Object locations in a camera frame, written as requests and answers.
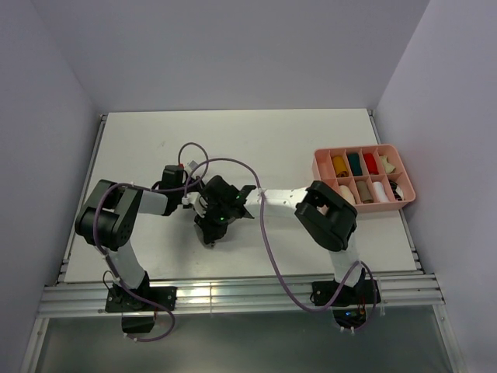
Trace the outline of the grey striped sock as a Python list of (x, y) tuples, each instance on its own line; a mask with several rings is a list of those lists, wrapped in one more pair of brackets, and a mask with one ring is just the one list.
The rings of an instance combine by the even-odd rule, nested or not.
[(195, 226), (195, 232), (198, 236), (198, 239), (200, 240), (200, 242), (204, 245), (204, 246), (210, 246), (211, 245), (211, 241), (209, 238), (205, 238), (204, 237), (204, 233), (203, 233), (203, 230), (202, 228), (200, 228), (199, 226)]

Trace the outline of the mustard yellow striped sock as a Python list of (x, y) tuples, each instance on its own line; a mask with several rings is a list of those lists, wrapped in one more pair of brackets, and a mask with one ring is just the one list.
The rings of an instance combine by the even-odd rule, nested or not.
[(332, 157), (332, 164), (337, 178), (349, 176), (349, 171), (347, 169), (346, 163), (341, 155)]

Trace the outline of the dark green reindeer sock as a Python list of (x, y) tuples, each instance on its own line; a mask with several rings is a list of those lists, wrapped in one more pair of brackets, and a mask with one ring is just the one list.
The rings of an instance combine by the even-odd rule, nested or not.
[(347, 159), (353, 176), (362, 176), (363, 171), (360, 164), (360, 156), (358, 153), (348, 153)]

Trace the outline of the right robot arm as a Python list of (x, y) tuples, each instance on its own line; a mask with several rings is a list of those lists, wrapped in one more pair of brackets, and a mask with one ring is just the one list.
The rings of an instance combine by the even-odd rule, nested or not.
[(253, 185), (239, 190), (215, 176), (203, 189), (189, 192), (182, 204), (196, 212), (194, 221), (206, 246), (224, 238), (228, 226), (238, 219), (296, 218), (310, 237), (330, 252), (338, 298), (351, 303), (363, 293), (363, 267), (349, 242), (356, 231), (357, 210), (322, 181), (290, 190)]

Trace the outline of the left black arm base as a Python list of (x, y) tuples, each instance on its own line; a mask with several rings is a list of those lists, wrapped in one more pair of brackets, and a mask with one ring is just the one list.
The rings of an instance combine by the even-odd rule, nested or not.
[(141, 295), (148, 302), (143, 302), (130, 295), (117, 285), (108, 291), (105, 312), (121, 314), (121, 327), (128, 334), (146, 334), (152, 331), (161, 311), (157, 305), (173, 311), (176, 306), (177, 287), (152, 287)]

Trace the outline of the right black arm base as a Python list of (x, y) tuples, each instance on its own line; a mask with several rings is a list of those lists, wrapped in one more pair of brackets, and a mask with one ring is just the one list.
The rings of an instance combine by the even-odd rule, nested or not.
[[(336, 281), (315, 281), (311, 284), (310, 301), (314, 306), (326, 305), (339, 283)], [(342, 331), (355, 333), (368, 320), (368, 316), (381, 303), (381, 294), (376, 280), (361, 280), (355, 287), (343, 286), (331, 304), (334, 321)]]

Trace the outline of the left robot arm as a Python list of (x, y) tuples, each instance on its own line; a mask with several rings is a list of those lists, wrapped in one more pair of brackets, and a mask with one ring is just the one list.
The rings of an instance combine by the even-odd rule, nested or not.
[(171, 215), (185, 192), (199, 192), (202, 178), (187, 179), (181, 165), (167, 165), (152, 187), (100, 180), (75, 220), (75, 233), (94, 246), (113, 276), (115, 288), (133, 310), (148, 307), (151, 300), (147, 271), (139, 264), (131, 245), (137, 216)]

